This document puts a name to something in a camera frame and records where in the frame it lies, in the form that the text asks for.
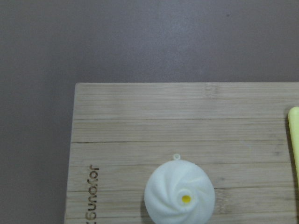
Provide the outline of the yellow plastic knife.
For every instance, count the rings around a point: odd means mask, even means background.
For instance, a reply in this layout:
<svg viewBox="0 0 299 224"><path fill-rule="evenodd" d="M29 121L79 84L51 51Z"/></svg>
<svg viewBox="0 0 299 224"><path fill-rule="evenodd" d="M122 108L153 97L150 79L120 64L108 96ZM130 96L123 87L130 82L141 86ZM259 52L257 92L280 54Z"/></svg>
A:
<svg viewBox="0 0 299 224"><path fill-rule="evenodd" d="M290 136L292 141L292 149L296 167L297 181L299 180L299 107L293 107L288 113L288 122Z"/></svg>

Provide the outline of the bamboo cutting board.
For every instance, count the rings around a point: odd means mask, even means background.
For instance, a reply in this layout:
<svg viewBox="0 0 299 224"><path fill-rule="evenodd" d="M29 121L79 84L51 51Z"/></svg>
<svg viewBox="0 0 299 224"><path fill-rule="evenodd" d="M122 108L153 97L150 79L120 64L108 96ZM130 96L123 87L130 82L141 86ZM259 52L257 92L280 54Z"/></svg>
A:
<svg viewBox="0 0 299 224"><path fill-rule="evenodd" d="M297 82L78 83L65 223L150 224L145 184L174 154L210 177L210 223L298 223L298 104Z"/></svg>

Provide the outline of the white steamed bun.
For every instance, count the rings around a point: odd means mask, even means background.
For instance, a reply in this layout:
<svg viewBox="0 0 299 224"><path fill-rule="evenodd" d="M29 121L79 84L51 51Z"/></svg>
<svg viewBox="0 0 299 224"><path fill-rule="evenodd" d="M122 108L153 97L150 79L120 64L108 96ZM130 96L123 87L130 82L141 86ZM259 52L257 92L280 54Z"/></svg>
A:
<svg viewBox="0 0 299 224"><path fill-rule="evenodd" d="M215 199L205 171L179 154L155 169L144 191L147 213L156 224L206 224Z"/></svg>

